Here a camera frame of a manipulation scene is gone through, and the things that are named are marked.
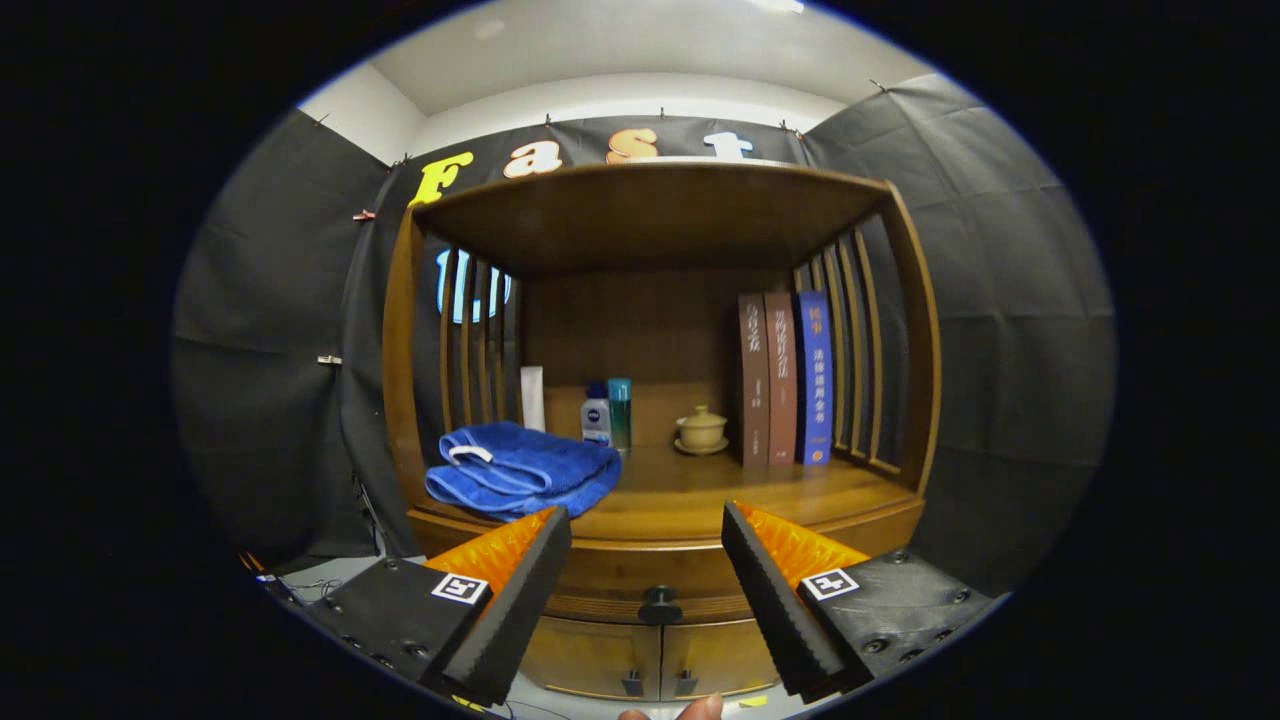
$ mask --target towel loop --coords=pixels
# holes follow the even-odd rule
[[[493,462],[493,454],[488,450],[480,447],[479,445],[460,445],[449,448],[449,462],[460,465],[458,455],[477,455],[485,462]]]

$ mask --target saucer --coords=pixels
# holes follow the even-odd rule
[[[681,452],[687,452],[689,455],[710,455],[713,452],[719,452],[719,451],[724,450],[726,447],[728,447],[728,438],[727,437],[722,437],[721,441],[717,442],[716,445],[713,445],[710,447],[707,447],[707,448],[701,448],[701,450],[690,450],[690,448],[685,447],[685,443],[680,442],[680,438],[676,438],[676,450],[678,450]]]

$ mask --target cabinet top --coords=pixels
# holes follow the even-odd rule
[[[419,205],[413,219],[521,279],[788,269],[891,196],[886,181],[785,163],[645,158],[485,184]]]

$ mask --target wooden cabinet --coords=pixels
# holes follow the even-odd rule
[[[663,628],[662,700],[741,693],[777,682],[755,620]]]
[[[548,689],[659,700],[662,628],[543,618],[520,666]]]
[[[869,224],[883,232],[864,237]],[[428,234],[452,250],[440,315],[415,331]],[[887,245],[891,268],[868,261],[872,241]],[[878,304],[877,287],[901,301]],[[490,322],[490,299],[507,288],[512,300]],[[831,310],[831,462],[744,468],[737,296],[801,290],[823,291]],[[454,320],[456,301],[479,313]],[[899,314],[884,322],[905,331],[892,352],[881,333],[888,306]],[[413,356],[415,332],[439,333],[436,356]],[[904,351],[897,407],[882,360]],[[684,697],[677,684],[694,696],[768,684],[768,652],[719,542],[724,502],[870,556],[905,546],[924,509],[942,397],[938,322],[919,238],[890,182],[667,158],[562,168],[408,208],[387,284],[383,395],[397,477],[429,556],[499,523],[428,497],[422,443],[438,438],[421,433],[420,418],[445,432],[521,421],[520,365],[543,368],[547,429],[573,438],[586,383],[632,379],[634,450],[617,487],[573,519],[570,556],[525,656],[526,674],[545,687],[626,697],[632,670],[646,700]],[[415,380],[436,392],[415,393]],[[730,450],[690,457],[672,447],[676,419],[695,405],[731,419]],[[653,585],[677,591],[682,624],[636,624]]]
[[[644,701],[748,692],[778,680],[755,620],[650,626],[544,616],[520,670],[552,691]]]

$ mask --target cabinet door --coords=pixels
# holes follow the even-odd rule
[[[778,673],[755,620],[663,628],[662,700],[767,688]]]
[[[541,618],[520,671],[552,691],[658,700],[662,629]]]

